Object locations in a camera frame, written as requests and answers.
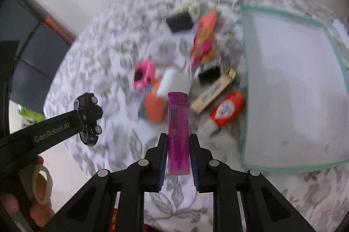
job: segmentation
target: floral tablecloth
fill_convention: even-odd
[[[164,18],[184,0],[121,0],[96,16],[79,35],[65,56],[51,85],[44,106],[48,118],[73,109],[73,102],[84,92],[93,92],[103,108],[103,133],[94,147],[78,137],[65,146],[81,169],[94,175],[99,169],[125,169],[144,157],[157,144],[160,125],[139,120],[141,94],[132,89],[132,72],[137,62],[149,58],[161,75],[173,66],[191,75],[190,49],[193,34],[172,35]],[[222,67],[244,69],[245,51],[239,22],[239,4],[268,5],[307,14],[331,26],[335,15],[327,8],[306,0],[198,0],[216,7],[221,16],[217,27],[218,52]],[[202,89],[193,86],[192,101]],[[207,113],[190,113],[190,131],[195,133]],[[243,119],[236,120],[207,139],[202,147],[232,169],[246,171],[239,163]],[[317,231],[332,232],[349,209],[348,166],[305,174],[265,173],[269,181],[296,207]],[[168,176],[159,194],[145,196],[145,223],[162,231],[212,231],[212,194],[197,194],[192,176]]]

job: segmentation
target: white label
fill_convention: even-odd
[[[216,112],[215,119],[224,119],[230,117],[235,110],[235,106],[231,101],[222,102]]]

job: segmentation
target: silver rivet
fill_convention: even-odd
[[[146,166],[149,164],[149,161],[147,159],[141,159],[138,161],[139,166]]]
[[[250,170],[250,174],[251,174],[252,176],[254,176],[254,177],[259,176],[260,173],[261,173],[261,172],[259,172],[259,171],[256,170],[256,169],[251,169],[251,170]]]
[[[95,132],[96,132],[96,134],[101,134],[101,133],[102,133],[102,128],[101,128],[101,126],[96,125],[96,126],[95,126]]]
[[[210,164],[212,167],[217,167],[217,166],[219,165],[219,161],[213,159],[213,160],[211,160],[211,161],[209,162],[209,164]]]
[[[92,96],[92,97],[91,97],[91,102],[92,102],[93,104],[97,104],[97,103],[98,103],[97,97],[96,97],[96,96]]]
[[[105,176],[107,176],[108,175],[108,170],[106,170],[106,169],[102,169],[102,170],[99,170],[98,171],[98,173],[97,173],[97,175],[99,176],[99,177],[105,177]]]

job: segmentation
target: purple lighter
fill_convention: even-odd
[[[188,94],[170,92],[167,96],[169,98],[169,174],[188,175],[190,173]]]

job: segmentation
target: black eraser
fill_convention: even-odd
[[[214,66],[198,75],[200,84],[213,83],[221,76],[221,69],[219,66]]]
[[[166,23],[173,33],[182,30],[190,30],[193,28],[194,24],[188,12],[178,13],[175,16],[166,18]]]

